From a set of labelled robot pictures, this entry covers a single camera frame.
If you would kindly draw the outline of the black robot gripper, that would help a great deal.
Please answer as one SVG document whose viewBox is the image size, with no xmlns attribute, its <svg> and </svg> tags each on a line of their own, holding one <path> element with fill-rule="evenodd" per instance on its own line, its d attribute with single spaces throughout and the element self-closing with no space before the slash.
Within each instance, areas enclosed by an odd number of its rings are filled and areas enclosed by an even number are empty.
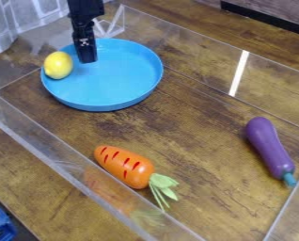
<svg viewBox="0 0 299 241">
<path fill-rule="evenodd" d="M 103 0 L 67 0 L 74 24 L 74 44 L 79 61 L 96 62 L 96 37 L 92 19 L 104 14 Z"/>
</svg>

